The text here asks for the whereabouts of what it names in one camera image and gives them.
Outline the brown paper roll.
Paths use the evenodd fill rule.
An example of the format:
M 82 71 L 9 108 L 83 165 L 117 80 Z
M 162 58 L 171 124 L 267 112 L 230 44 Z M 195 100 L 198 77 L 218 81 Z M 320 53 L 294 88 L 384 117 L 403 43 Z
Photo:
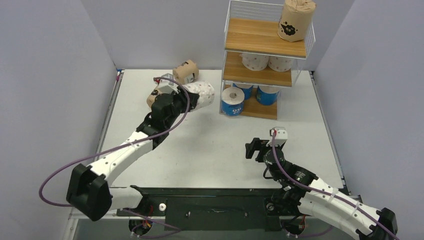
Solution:
M 182 85 L 192 83 L 199 77 L 199 68 L 192 60 L 186 60 L 172 70 L 172 75 Z
M 159 90 L 159 87 L 158 86 L 156 86 L 154 89 L 153 89 L 153 91 L 150 93 L 150 95 L 147 97 L 147 99 L 146 99 L 146 103 L 147 103 L 147 105 L 148 105 L 148 107 L 149 108 L 151 108 L 152 107 L 152 105 L 153 105 L 153 103 L 155 102 L 155 100 L 156 100 L 156 97 L 158 96 L 158 95 L 161 95 L 162 94 L 162 92 Z
M 305 38 L 316 3 L 312 0 L 285 0 L 278 22 L 278 36 L 288 42 Z

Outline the floral white paper roll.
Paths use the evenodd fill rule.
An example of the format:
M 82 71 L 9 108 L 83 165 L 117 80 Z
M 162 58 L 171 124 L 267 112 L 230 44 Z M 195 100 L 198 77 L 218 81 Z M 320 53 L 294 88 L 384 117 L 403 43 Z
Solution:
M 242 64 L 251 71 L 262 71 L 268 66 L 269 55 L 255 53 L 241 53 Z
M 196 111 L 211 105 L 215 99 L 215 89 L 207 81 L 195 81 L 184 84 L 190 102 L 190 111 Z
M 270 56 L 267 66 L 276 72 L 286 72 L 291 69 L 293 62 L 293 58 Z

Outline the blue paper roll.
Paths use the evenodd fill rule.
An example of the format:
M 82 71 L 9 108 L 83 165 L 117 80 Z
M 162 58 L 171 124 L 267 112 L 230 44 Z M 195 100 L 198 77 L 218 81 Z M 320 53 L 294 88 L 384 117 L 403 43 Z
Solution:
M 276 103 L 280 92 L 279 87 L 259 85 L 256 91 L 256 100 L 264 106 Z
M 228 87 L 221 93 L 221 110 L 230 117 L 240 115 L 244 108 L 245 94 L 238 87 Z
M 232 86 L 237 87 L 243 91 L 245 100 L 251 97 L 252 91 L 254 88 L 253 84 L 246 84 L 246 83 L 233 83 Z

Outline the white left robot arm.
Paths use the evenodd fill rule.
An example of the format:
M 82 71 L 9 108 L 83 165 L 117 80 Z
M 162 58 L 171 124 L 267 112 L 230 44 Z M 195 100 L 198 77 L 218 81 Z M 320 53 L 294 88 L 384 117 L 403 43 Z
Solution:
M 149 201 L 137 186 L 113 187 L 112 183 L 141 156 L 157 148 L 176 127 L 180 115 L 199 107 L 198 93 L 163 93 L 157 96 L 143 122 L 121 145 L 89 164 L 78 164 L 71 172 L 66 200 L 92 221 L 108 211 L 131 209 L 143 215 Z

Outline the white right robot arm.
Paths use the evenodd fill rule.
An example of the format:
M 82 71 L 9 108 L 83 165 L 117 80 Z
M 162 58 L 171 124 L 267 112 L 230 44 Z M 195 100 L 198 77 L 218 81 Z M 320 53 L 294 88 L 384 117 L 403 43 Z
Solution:
M 269 179 L 281 184 L 271 197 L 274 205 L 293 215 L 315 217 L 355 240 L 394 240 L 398 233 L 396 215 L 388 208 L 377 209 L 339 191 L 311 171 L 285 159 L 283 145 L 253 138 L 245 144 L 245 157 L 264 163 Z

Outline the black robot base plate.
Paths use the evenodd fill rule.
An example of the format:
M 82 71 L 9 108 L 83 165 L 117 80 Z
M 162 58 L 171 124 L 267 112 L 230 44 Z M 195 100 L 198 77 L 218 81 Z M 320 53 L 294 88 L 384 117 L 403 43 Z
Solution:
M 119 217 L 163 217 L 166 230 L 281 231 L 300 217 L 298 200 L 282 188 L 141 188 L 144 199 Z

